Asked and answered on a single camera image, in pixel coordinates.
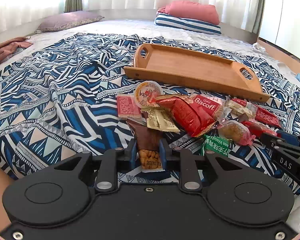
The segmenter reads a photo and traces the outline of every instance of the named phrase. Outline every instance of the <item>green snack package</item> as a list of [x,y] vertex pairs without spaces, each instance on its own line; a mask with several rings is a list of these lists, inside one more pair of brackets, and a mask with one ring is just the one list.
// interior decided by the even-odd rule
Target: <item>green snack package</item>
[[228,156],[230,140],[226,138],[203,135],[205,138],[201,148],[201,155],[204,155],[205,151],[214,151],[216,153]]

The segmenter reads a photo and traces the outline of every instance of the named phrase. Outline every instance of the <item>black circular cover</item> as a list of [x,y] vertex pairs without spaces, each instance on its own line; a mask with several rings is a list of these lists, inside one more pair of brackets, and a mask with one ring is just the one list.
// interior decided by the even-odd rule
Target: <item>black circular cover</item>
[[287,185],[253,169],[220,174],[209,187],[207,199],[219,214],[249,225],[284,220],[294,203],[293,193]]
[[3,205],[12,219],[29,225],[64,222],[80,213],[90,201],[88,187],[71,171],[38,171],[10,185]]

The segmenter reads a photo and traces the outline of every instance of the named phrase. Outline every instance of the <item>snack package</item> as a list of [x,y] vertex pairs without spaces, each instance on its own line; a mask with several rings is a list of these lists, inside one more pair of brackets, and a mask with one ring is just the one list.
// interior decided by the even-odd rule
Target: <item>snack package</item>
[[205,97],[204,95],[198,95],[193,93],[190,98],[202,107],[214,120],[222,121],[224,115],[224,100],[217,97]]
[[201,155],[204,155],[205,151],[214,151],[216,153],[228,156],[230,140],[217,136],[203,135],[205,138],[201,148]]
[[252,135],[247,127],[235,120],[223,121],[218,127],[219,134],[227,139],[232,139],[240,145],[252,145],[256,138]]
[[156,98],[156,103],[164,107],[178,124],[192,137],[199,137],[207,133],[215,120],[185,95],[164,95]]
[[266,132],[269,134],[272,134],[274,136],[277,136],[277,133],[270,128],[266,127],[264,124],[254,120],[249,119],[241,122],[245,127],[249,129],[249,131],[257,136],[257,138],[260,138],[261,134]]
[[233,100],[227,100],[226,106],[232,109],[231,112],[237,116],[242,114],[246,114],[249,118],[254,118],[256,116],[257,108],[255,110],[251,110]]
[[163,89],[154,81],[144,81],[136,86],[134,97],[137,106],[142,107],[156,107],[155,97],[163,95]]
[[117,107],[120,120],[125,120],[128,116],[141,119],[141,111],[135,103],[134,95],[118,94]]
[[133,120],[129,117],[126,122],[137,140],[142,169],[162,170],[159,154],[159,141],[162,138],[162,132],[148,128],[144,122]]
[[153,108],[142,108],[142,112],[147,112],[147,127],[163,132],[180,132],[173,120],[164,110]]
[[270,113],[268,110],[238,98],[231,99],[231,101],[250,109],[255,115],[255,117],[253,117],[255,120],[271,126],[282,128],[278,117],[275,114]]

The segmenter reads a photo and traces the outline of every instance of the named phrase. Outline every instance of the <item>bed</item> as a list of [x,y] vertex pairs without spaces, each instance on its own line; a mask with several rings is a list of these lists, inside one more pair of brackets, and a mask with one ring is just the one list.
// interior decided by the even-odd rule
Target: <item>bed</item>
[[[127,78],[123,67],[133,65],[134,52],[144,42],[202,51],[247,65],[271,94],[263,107],[283,121],[287,132],[300,134],[299,81],[284,64],[242,41],[136,20],[101,21],[37,34],[31,40],[34,45],[0,65],[0,167],[15,179],[75,152],[103,154],[109,148],[127,146],[132,134],[117,118],[115,96],[133,92],[140,83]],[[225,98],[161,85],[166,93]],[[202,143],[184,131],[167,133],[166,138],[171,147],[185,147],[194,154]],[[291,188],[296,200],[288,223],[299,232],[300,186],[271,163],[268,150],[255,140],[251,147],[233,145],[229,157]],[[127,174],[119,173],[118,178],[120,182],[177,182],[178,173],[143,173],[138,166]]]

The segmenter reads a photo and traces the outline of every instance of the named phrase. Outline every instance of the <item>purple pillow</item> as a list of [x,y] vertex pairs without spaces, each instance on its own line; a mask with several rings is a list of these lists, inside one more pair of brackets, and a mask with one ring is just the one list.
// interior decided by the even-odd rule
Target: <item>purple pillow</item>
[[57,32],[88,23],[98,22],[103,18],[104,17],[97,13],[86,11],[62,13],[46,17],[38,27],[38,30],[41,32]]

